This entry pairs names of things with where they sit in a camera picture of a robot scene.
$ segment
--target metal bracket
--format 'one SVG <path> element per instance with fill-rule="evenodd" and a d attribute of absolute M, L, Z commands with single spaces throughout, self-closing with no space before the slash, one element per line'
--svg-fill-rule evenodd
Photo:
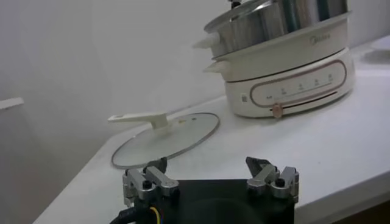
<path fill-rule="evenodd" d="M 165 170 L 166 158 L 149 162 L 143 172 L 137 169 L 126 170 L 122 176 L 124 204 L 131 207 L 136 198 L 153 200 L 157 188 L 161 189 L 165 197 L 178 195 L 179 182 L 168 178 L 164 174 Z"/>
<path fill-rule="evenodd" d="M 166 197 L 174 195 L 179 189 L 179 182 L 177 180 L 169 179 L 156 167 L 146 168 L 145 177 L 160 187 L 162 194 Z"/>
<path fill-rule="evenodd" d="M 288 198 L 292 195 L 295 203 L 299 199 L 299 173 L 294 167 L 285 167 L 282 174 L 268 160 L 247 157 L 246 163 L 253 178 L 247 180 L 248 190 L 262 195 L 271 188 L 275 198 Z"/>
<path fill-rule="evenodd" d="M 299 173 L 293 167 L 286 167 L 280 177 L 271 183 L 271 192 L 275 198 L 287 198 L 289 195 L 298 202 Z"/>

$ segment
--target screw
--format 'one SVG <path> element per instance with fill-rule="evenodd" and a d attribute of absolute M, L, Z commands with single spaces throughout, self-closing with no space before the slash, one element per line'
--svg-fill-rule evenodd
<path fill-rule="evenodd" d="M 275 186 L 277 187 L 284 187 L 285 186 L 285 181 L 284 179 L 278 178 L 275 180 Z"/>
<path fill-rule="evenodd" d="M 152 188 L 152 186 L 153 186 L 153 184 L 149 180 L 142 182 L 142 188 L 144 190 L 148 190 L 148 189 Z"/>

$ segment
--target black cable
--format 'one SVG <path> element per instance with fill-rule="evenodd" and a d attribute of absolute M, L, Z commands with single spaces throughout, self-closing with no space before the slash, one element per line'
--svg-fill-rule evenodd
<path fill-rule="evenodd" d="M 119 212 L 118 216 L 110 224 L 128 224 L 136 222 L 150 212 L 149 208 L 128 208 Z"/>

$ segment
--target glass lid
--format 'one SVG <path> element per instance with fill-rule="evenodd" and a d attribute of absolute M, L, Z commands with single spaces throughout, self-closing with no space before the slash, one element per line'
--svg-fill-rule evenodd
<path fill-rule="evenodd" d="M 130 138 L 112 156 L 120 169 L 145 166 L 149 161 L 178 156 L 208 139 L 219 127 L 219 118 L 211 113 L 177 117 L 162 128 L 149 128 Z"/>

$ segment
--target lid handle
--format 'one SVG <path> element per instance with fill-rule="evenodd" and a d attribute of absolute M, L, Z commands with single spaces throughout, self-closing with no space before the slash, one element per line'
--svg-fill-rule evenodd
<path fill-rule="evenodd" d="M 166 113 L 138 113 L 114 115 L 108 119 L 109 122 L 139 122 L 148 121 L 152 124 L 153 129 L 163 128 L 168 126 Z"/>

